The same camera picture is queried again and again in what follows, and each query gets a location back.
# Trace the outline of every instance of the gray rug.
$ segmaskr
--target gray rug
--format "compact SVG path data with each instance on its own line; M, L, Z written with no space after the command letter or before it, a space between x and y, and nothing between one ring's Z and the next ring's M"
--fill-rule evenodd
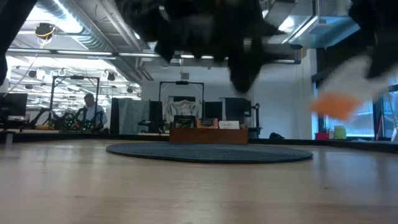
M108 146L110 153L182 162L273 163L312 159L299 149L227 144L172 144L169 142L123 143Z

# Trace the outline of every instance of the monitor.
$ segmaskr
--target monitor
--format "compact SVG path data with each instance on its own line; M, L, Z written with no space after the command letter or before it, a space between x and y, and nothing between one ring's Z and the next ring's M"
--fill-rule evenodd
M0 95L0 117L25 116L27 93L9 93Z

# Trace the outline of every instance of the man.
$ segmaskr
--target man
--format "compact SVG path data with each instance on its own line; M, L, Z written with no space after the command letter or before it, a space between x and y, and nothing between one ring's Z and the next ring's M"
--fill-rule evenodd
M87 109L87 113L86 113L86 120L91 121L94 118L94 112L95 112L95 100L94 100L94 95L91 93L87 93L85 95L85 102L86 102L86 106L85 108ZM102 125L105 125L108 122L108 119L106 117L106 113L104 111L104 108L102 108L102 106L98 105L97 106L97 122L96 124L99 125L100 124L100 114L98 114L100 111L103 112L103 116L102 116Z

